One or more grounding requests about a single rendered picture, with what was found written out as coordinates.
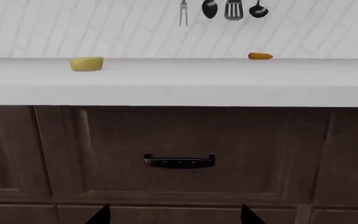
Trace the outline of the dark wood drawer front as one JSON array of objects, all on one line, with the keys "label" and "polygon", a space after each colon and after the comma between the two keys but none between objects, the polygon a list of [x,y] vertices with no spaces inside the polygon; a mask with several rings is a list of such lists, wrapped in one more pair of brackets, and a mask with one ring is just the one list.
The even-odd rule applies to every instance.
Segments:
[{"label": "dark wood drawer front", "polygon": [[[329,112],[316,108],[38,106],[53,198],[113,203],[308,203]],[[163,169],[154,158],[208,158]]]}]

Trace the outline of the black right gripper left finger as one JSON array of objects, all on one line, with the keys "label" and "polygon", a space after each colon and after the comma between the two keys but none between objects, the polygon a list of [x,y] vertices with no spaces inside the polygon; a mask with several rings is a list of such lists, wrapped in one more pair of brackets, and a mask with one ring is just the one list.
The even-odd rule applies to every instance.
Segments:
[{"label": "black right gripper left finger", "polygon": [[110,224],[109,204],[100,208],[85,224]]}]

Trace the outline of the dark wood cabinet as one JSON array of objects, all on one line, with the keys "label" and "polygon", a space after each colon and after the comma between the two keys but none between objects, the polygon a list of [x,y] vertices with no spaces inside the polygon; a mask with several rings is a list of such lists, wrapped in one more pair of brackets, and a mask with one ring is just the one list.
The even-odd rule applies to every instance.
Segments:
[{"label": "dark wood cabinet", "polygon": [[329,121],[308,203],[193,205],[54,199],[36,107],[0,106],[0,224],[85,224],[106,204],[110,224],[241,224],[242,205],[266,224],[358,224],[358,108],[316,108]]}]

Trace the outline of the yellow cheese wedge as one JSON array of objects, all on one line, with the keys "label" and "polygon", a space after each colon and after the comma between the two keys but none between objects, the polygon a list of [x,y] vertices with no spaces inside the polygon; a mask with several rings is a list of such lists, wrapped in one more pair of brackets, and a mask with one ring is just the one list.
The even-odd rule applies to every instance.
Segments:
[{"label": "yellow cheese wedge", "polygon": [[103,67],[103,57],[80,57],[70,60],[71,70],[76,72],[93,72]]}]

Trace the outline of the metal carving fork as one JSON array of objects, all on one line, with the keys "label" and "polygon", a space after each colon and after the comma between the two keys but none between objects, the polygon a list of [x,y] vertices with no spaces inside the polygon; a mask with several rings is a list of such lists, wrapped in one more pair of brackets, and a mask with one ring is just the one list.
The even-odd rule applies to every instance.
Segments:
[{"label": "metal carving fork", "polygon": [[180,3],[180,19],[179,19],[179,26],[182,26],[182,22],[185,21],[185,25],[188,25],[188,5],[186,0],[181,0]]}]

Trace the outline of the black ladle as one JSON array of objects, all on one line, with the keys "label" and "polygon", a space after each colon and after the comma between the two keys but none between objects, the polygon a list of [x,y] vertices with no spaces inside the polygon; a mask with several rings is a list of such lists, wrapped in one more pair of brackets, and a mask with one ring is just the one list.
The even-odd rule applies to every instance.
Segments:
[{"label": "black ladle", "polygon": [[269,10],[266,7],[260,5],[260,0],[257,0],[256,5],[249,9],[249,14],[254,18],[263,18],[269,13]]}]

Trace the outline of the orange corn cob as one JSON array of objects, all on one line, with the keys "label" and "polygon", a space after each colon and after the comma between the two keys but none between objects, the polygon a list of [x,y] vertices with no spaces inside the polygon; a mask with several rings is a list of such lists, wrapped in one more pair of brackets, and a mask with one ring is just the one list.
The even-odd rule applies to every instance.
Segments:
[{"label": "orange corn cob", "polygon": [[270,60],[272,58],[273,58],[273,55],[265,54],[265,53],[251,52],[248,54],[248,59],[251,59],[251,60]]}]

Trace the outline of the black hanging spoon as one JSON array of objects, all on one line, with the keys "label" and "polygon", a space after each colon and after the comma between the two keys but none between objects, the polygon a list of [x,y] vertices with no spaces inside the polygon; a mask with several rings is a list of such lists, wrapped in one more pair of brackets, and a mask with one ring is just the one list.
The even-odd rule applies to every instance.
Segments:
[{"label": "black hanging spoon", "polygon": [[218,4],[215,0],[204,0],[201,8],[208,19],[212,19],[218,12]]}]

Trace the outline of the black slotted spatula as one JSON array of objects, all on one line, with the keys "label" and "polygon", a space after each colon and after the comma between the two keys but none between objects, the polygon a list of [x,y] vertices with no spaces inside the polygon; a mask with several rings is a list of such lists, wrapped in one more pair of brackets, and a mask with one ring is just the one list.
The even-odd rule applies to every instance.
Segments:
[{"label": "black slotted spatula", "polygon": [[238,21],[244,18],[242,0],[227,0],[224,9],[224,18],[229,21]]}]

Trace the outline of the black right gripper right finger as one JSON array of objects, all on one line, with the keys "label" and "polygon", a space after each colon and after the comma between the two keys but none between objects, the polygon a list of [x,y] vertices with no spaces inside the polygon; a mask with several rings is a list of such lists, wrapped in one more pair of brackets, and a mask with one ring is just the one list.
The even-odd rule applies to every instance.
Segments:
[{"label": "black right gripper right finger", "polygon": [[241,224],[266,224],[247,205],[241,207]]}]

